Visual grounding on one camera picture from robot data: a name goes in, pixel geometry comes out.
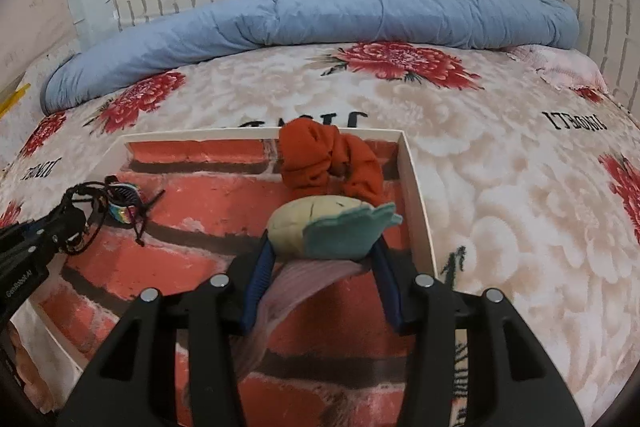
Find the cream plush hair accessory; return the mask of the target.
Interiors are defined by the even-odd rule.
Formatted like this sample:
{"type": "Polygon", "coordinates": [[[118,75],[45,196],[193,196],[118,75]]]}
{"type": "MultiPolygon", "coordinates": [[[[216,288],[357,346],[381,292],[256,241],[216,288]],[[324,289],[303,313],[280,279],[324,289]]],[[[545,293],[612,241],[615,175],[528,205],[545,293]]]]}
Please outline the cream plush hair accessory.
{"type": "Polygon", "coordinates": [[[232,348],[236,379],[242,381],[264,358],[268,340],[293,309],[322,289],[364,272],[364,259],[383,233],[401,225],[393,202],[374,207],[338,195],[287,202],[269,218],[269,245],[282,262],[269,273],[269,288],[257,305],[254,327],[232,348]]]}

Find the orange fabric scrunchie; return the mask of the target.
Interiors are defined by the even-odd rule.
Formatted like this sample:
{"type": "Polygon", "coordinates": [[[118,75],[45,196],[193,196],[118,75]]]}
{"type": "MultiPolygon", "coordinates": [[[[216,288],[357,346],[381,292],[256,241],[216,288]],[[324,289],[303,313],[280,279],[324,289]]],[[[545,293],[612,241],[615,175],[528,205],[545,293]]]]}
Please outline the orange fabric scrunchie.
{"type": "Polygon", "coordinates": [[[384,176],[371,147],[358,136],[308,118],[279,130],[283,184],[296,197],[328,195],[332,178],[341,193],[378,207],[386,202],[384,176]]]}

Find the yellow cloth strip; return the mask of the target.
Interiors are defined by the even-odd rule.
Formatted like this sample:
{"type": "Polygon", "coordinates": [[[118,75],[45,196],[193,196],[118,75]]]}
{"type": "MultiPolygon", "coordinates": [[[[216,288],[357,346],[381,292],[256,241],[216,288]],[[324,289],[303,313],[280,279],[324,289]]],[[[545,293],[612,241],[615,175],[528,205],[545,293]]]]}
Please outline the yellow cloth strip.
{"type": "Polygon", "coordinates": [[[21,100],[21,98],[23,98],[23,96],[26,94],[26,92],[29,90],[29,88],[30,88],[30,84],[26,83],[20,89],[17,89],[16,91],[14,91],[9,96],[9,98],[7,98],[6,101],[4,101],[0,105],[0,117],[3,117],[4,114],[8,113],[9,110],[13,106],[15,106],[21,100]]]}

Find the white tray brick lining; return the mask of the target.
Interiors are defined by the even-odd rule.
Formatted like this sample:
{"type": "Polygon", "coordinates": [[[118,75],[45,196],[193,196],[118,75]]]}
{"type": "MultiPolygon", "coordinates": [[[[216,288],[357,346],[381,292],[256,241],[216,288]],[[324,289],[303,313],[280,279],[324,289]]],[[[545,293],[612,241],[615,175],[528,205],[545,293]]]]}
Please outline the white tray brick lining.
{"type": "Polygon", "coordinates": [[[432,250],[431,230],[420,194],[416,169],[405,135],[399,131],[343,129],[333,140],[334,157],[352,158],[345,173],[346,196],[352,205],[332,215],[309,216],[302,232],[303,256],[274,267],[284,255],[270,231],[257,241],[236,246],[227,270],[213,274],[193,291],[165,295],[146,288],[134,299],[115,329],[102,343],[57,414],[36,410],[24,392],[13,360],[1,360],[3,414],[19,426],[173,426],[177,409],[175,343],[179,331],[189,334],[189,390],[194,423],[199,426],[241,426],[245,416],[238,392],[238,338],[256,346],[262,314],[270,299],[288,282],[300,282],[305,269],[345,272],[367,268],[390,326],[416,340],[408,365],[404,401],[398,421],[403,426],[447,425],[450,400],[431,392],[428,382],[448,376],[450,362],[435,359],[438,346],[454,342],[454,322],[437,321],[446,296],[433,262],[417,265],[412,255],[395,254],[384,233],[408,225],[413,254],[432,250]],[[378,165],[370,150],[374,142],[397,147],[397,170],[404,209],[390,202],[372,205],[360,195],[368,170],[378,165]]]}

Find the floral bed blanket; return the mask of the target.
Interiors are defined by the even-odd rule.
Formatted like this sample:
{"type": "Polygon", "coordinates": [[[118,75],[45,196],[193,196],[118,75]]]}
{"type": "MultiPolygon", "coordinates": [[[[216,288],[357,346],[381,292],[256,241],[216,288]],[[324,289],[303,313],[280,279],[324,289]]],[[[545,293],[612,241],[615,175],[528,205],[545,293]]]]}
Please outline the floral bed blanket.
{"type": "Polygon", "coordinates": [[[406,220],[390,247],[456,291],[501,289],[587,425],[639,362],[639,127],[608,95],[557,88],[502,52],[407,43],[270,48],[173,68],[51,115],[52,54],[1,118],[1,221],[48,213],[114,174],[156,196],[142,242],[105,225],[56,257],[10,324],[43,412],[67,399],[145,287],[181,293],[259,241],[291,194],[278,130],[296,118],[384,138],[372,150],[406,220]]]}

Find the pink padded headboard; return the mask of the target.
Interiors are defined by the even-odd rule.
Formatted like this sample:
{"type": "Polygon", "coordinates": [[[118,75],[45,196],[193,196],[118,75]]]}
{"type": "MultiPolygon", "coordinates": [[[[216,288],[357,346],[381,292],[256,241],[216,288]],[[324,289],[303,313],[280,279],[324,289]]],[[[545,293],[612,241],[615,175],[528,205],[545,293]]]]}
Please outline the pink padded headboard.
{"type": "Polygon", "coordinates": [[[67,0],[1,0],[1,84],[36,58],[76,38],[67,0]]]}

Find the pink pillow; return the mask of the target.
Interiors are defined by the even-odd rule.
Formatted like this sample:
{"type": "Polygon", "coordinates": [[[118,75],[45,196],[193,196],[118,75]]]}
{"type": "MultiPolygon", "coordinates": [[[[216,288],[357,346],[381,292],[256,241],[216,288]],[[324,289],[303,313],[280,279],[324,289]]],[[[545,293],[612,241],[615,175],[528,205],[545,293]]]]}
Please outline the pink pillow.
{"type": "Polygon", "coordinates": [[[576,49],[558,49],[540,44],[510,46],[506,53],[531,67],[544,81],[557,88],[591,89],[608,93],[595,61],[576,49]]]}

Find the blue rolled duvet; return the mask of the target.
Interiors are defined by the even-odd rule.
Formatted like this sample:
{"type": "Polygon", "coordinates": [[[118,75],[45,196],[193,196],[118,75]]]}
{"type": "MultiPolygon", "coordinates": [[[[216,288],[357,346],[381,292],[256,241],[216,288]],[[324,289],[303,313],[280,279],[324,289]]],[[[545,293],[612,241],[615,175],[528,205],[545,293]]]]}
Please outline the blue rolled duvet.
{"type": "Polygon", "coordinates": [[[163,72],[264,46],[405,41],[459,49],[576,46],[563,0],[220,0],[129,27],[58,66],[50,115],[163,72]]]}

